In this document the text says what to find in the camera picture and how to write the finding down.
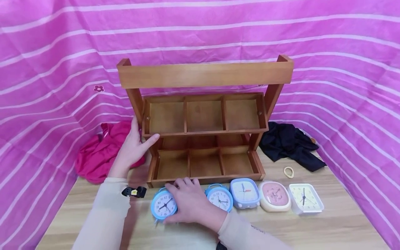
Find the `flower pattern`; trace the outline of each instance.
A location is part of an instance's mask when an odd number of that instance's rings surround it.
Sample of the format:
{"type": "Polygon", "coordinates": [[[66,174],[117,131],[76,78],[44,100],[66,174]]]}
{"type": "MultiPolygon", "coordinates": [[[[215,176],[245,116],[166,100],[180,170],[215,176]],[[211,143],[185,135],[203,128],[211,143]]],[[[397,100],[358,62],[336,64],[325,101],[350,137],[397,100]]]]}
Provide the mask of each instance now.
{"type": "Polygon", "coordinates": [[[95,86],[94,87],[94,91],[97,91],[97,92],[102,92],[102,91],[104,91],[104,88],[103,88],[103,86],[95,86]]]}

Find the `pink striped cloth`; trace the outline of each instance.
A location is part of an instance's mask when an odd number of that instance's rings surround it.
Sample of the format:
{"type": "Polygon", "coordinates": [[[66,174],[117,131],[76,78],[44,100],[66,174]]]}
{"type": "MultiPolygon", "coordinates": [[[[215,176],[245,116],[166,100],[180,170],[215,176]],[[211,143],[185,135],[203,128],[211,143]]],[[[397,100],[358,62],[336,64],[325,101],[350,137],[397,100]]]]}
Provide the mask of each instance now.
{"type": "MultiPolygon", "coordinates": [[[[78,149],[130,120],[116,64],[295,61],[272,115],[319,154],[400,249],[400,1],[0,2],[0,248],[34,248],[76,181],[78,149]]],[[[263,86],[143,89],[259,91],[263,86]]]]}

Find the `blue alarm clock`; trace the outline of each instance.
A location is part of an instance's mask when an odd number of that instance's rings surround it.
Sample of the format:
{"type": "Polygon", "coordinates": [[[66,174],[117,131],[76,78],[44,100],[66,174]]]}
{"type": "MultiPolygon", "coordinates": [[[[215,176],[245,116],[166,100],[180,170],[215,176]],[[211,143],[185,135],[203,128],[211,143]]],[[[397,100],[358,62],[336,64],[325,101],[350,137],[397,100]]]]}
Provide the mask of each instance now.
{"type": "Polygon", "coordinates": [[[260,205],[260,193],[252,179],[234,179],[230,182],[229,190],[232,193],[235,208],[255,208],[260,205]]]}
{"type": "Polygon", "coordinates": [[[206,189],[207,199],[215,206],[227,211],[233,207],[233,198],[229,190],[222,184],[211,184],[206,189]]]}
{"type": "Polygon", "coordinates": [[[174,197],[166,188],[161,188],[154,195],[151,202],[151,213],[156,218],[154,223],[165,220],[168,216],[175,214],[177,210],[178,207],[174,197]]]}

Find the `wooden organizer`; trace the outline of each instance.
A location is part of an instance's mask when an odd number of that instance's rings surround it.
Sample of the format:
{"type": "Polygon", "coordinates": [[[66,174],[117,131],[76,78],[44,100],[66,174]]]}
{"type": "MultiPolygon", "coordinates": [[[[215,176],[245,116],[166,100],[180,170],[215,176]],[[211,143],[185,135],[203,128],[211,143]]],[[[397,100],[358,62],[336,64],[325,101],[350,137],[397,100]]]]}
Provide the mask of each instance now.
{"type": "Polygon", "coordinates": [[[262,180],[256,153],[282,90],[290,83],[293,61],[238,64],[117,65],[121,85],[142,127],[144,138],[160,134],[150,148],[148,185],[162,187],[177,178],[201,184],[235,178],[262,180]],[[139,88],[270,84],[263,93],[152,96],[139,88]]]}

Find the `beige sleeve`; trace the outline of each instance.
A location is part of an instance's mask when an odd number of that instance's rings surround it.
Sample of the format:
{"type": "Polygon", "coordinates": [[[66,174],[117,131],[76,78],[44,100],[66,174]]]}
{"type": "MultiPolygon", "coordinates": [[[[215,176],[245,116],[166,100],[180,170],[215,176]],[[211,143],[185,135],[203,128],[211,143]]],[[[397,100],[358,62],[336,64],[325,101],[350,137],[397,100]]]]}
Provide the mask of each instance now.
{"type": "Polygon", "coordinates": [[[125,217],[130,208],[129,197],[121,192],[128,186],[123,178],[106,178],[72,249],[119,249],[125,217]]]}
{"type": "Polygon", "coordinates": [[[218,235],[228,250],[291,249],[274,236],[252,226],[234,211],[226,216],[218,235]]]}

